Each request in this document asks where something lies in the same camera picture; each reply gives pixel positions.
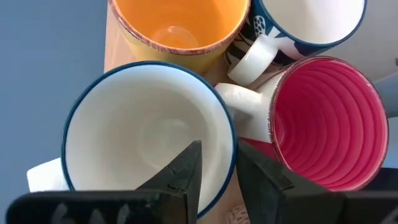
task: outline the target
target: blue-rimmed mug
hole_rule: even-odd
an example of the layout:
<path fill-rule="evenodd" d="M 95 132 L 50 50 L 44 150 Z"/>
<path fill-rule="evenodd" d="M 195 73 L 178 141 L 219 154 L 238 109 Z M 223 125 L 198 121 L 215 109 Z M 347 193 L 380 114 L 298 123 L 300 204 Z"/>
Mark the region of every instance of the blue-rimmed mug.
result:
<path fill-rule="evenodd" d="M 252 0 L 245 25 L 224 54 L 229 77 L 248 85 L 268 67 L 274 72 L 344 42 L 360 26 L 366 3 Z"/>
<path fill-rule="evenodd" d="M 199 75 L 165 62 L 136 62 L 95 80 L 74 104 L 63 134 L 70 190 L 134 190 L 192 141 L 202 142 L 198 216 L 231 179 L 236 136 L 226 105 Z"/>

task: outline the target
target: blue background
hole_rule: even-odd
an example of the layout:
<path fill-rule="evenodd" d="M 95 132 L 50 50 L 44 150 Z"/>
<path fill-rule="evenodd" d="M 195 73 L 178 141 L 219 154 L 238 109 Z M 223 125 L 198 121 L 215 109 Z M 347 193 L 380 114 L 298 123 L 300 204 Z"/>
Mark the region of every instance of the blue background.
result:
<path fill-rule="evenodd" d="M 78 95 L 103 73 L 106 0 L 0 6 L 0 223 L 26 171 L 60 155 Z"/>

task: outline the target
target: cup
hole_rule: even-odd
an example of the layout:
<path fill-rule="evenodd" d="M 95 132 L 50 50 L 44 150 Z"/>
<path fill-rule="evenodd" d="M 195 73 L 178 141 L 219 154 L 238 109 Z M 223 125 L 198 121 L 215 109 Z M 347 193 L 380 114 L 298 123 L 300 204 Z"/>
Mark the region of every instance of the cup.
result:
<path fill-rule="evenodd" d="M 65 123 L 62 170 L 70 190 L 134 190 L 192 141 L 202 142 L 198 216 L 220 199 L 235 165 L 231 118 L 199 75 L 136 62 L 95 80 Z"/>
<path fill-rule="evenodd" d="M 242 27 L 250 0 L 108 0 L 138 60 L 177 63 L 203 73 Z"/>
<path fill-rule="evenodd" d="M 367 0 L 252 0 L 249 17 L 225 58 L 240 85 L 351 37 L 362 23 Z M 240 75 L 253 71 L 249 77 Z"/>
<path fill-rule="evenodd" d="M 235 112 L 239 137 L 329 190 L 364 187 L 386 156 L 382 101 L 360 71 L 337 58 L 301 60 L 256 91 L 215 88 Z"/>

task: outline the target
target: blue mug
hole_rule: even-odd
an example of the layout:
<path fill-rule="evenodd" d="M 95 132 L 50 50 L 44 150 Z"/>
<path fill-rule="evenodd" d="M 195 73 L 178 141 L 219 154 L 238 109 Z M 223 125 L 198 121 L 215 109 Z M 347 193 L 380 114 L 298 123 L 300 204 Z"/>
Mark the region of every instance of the blue mug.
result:
<path fill-rule="evenodd" d="M 273 72 L 344 42 L 362 23 L 366 5 L 367 0 L 252 0 L 245 25 L 224 54 L 228 76 L 248 85 L 268 67 Z"/>

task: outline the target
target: pink mug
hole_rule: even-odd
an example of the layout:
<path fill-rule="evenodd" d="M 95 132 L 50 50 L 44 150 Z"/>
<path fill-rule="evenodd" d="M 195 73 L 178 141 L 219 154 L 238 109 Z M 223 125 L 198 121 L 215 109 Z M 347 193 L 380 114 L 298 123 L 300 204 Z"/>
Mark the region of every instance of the pink mug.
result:
<path fill-rule="evenodd" d="M 340 59 L 301 60 L 256 91 L 226 83 L 215 88 L 239 137 L 329 190 L 364 187 L 386 156 L 382 101 L 371 82 Z"/>

